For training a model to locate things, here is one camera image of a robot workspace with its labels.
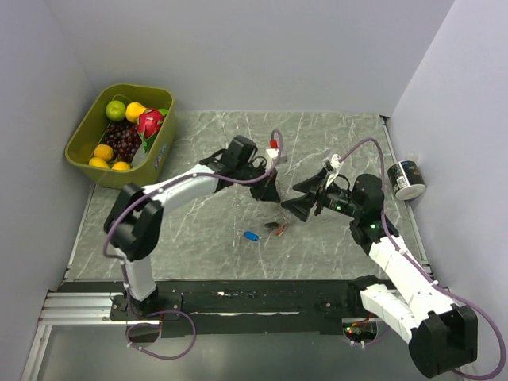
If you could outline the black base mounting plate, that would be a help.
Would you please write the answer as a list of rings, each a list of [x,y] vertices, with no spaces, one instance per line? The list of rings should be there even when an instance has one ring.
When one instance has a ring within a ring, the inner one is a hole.
[[[114,296],[111,321],[152,323],[163,338],[187,334],[307,333],[341,335],[368,312],[354,280],[174,280],[134,303]]]

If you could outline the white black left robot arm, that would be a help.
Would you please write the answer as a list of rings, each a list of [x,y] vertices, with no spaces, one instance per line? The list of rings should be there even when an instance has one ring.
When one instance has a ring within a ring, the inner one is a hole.
[[[134,183],[122,187],[104,223],[102,254],[119,260],[125,298],[136,317],[147,319],[157,311],[158,288],[150,255],[158,245],[164,216],[233,185],[249,187],[255,200],[279,202],[275,179],[283,153],[282,133],[273,130],[271,139],[277,148],[270,164],[256,166],[256,144],[236,136],[228,148],[200,160],[181,175],[145,187]]]

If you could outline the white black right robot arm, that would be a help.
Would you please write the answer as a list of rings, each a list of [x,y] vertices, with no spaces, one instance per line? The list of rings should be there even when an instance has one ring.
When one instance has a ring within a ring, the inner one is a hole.
[[[351,281],[347,307],[356,316],[368,312],[382,319],[409,347],[416,368],[432,378],[476,360],[478,318],[472,308],[458,306],[438,291],[419,265],[398,230],[383,215],[382,180],[362,174],[350,190],[328,179],[322,169],[317,175],[294,185],[301,197],[281,206],[300,221],[329,209],[350,217],[353,240],[373,260],[396,292],[392,293],[376,277]]]

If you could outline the orange fruit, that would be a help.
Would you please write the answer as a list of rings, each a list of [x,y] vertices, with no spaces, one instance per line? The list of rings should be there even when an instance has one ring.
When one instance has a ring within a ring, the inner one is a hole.
[[[107,144],[99,144],[94,150],[94,157],[110,162],[114,158],[114,150]]]
[[[112,165],[111,169],[115,171],[129,171],[131,166],[124,161],[118,161]]]

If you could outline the pink dragon fruit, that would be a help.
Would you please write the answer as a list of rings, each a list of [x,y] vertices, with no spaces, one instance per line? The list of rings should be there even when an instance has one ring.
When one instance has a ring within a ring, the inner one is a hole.
[[[137,118],[137,134],[144,153],[148,153],[162,128],[168,109],[146,109]]]

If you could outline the purple grape bunch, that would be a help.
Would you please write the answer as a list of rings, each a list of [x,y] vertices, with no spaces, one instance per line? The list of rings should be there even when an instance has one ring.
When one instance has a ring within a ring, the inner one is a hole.
[[[124,121],[111,121],[106,128],[102,143],[114,150],[114,160],[131,163],[141,146],[137,125]]]

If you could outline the red key tag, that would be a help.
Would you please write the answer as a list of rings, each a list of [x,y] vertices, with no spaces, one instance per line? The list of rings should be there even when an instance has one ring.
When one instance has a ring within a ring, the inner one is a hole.
[[[277,237],[281,236],[285,230],[286,230],[287,226],[286,225],[281,225],[279,228],[277,228],[277,230],[275,231],[275,235]]]

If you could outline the black key tag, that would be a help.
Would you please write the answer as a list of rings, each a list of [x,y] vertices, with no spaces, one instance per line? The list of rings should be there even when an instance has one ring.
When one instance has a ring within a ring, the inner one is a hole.
[[[279,227],[279,223],[274,221],[274,222],[268,222],[264,225],[267,229],[277,229]]]

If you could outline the olive green plastic bin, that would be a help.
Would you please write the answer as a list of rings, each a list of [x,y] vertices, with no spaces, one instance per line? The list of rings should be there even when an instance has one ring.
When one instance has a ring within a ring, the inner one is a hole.
[[[164,111],[160,131],[151,136],[146,152],[137,125],[127,119],[112,121],[106,116],[110,102],[138,102]],[[120,189],[127,183],[155,183],[177,132],[175,100],[165,89],[128,83],[107,87],[95,100],[67,143],[67,161],[102,187]]]

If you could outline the black white tape roll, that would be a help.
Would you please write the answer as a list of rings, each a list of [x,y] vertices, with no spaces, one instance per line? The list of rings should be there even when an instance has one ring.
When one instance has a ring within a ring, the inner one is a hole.
[[[399,201],[413,200],[426,190],[425,180],[415,161],[399,161],[388,168],[387,175],[394,196]]]

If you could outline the orange fruit upper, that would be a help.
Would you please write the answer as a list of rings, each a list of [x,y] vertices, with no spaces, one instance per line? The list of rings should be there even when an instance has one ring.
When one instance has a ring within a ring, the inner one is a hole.
[[[114,150],[107,144],[99,144],[94,150],[94,157],[110,162],[114,158]]]

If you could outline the yellow lemon front left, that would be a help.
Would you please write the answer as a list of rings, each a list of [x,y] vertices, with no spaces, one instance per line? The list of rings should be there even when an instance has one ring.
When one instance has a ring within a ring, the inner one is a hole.
[[[109,169],[110,166],[109,164],[102,158],[100,157],[92,157],[89,162],[88,162],[88,165],[91,166],[91,167],[98,167],[98,168],[103,168],[103,169]]]

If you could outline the aluminium rail frame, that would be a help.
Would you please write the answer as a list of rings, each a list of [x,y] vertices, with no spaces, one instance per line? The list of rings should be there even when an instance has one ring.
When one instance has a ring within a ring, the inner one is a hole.
[[[393,333],[362,350],[317,333],[210,335],[183,358],[128,348],[106,293],[50,293],[23,380],[422,380]]]

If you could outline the blue tagged key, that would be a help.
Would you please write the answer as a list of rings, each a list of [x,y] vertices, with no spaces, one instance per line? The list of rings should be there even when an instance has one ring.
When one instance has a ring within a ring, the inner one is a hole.
[[[256,233],[251,232],[251,231],[238,230],[237,231],[237,239],[239,241],[248,240],[248,241],[256,242],[260,239],[260,236]]]

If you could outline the orange fruit front right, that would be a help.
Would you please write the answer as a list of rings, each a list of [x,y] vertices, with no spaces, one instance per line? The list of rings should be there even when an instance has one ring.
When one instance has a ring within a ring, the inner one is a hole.
[[[131,166],[124,161],[118,161],[112,165],[111,169],[115,171],[129,171]]]

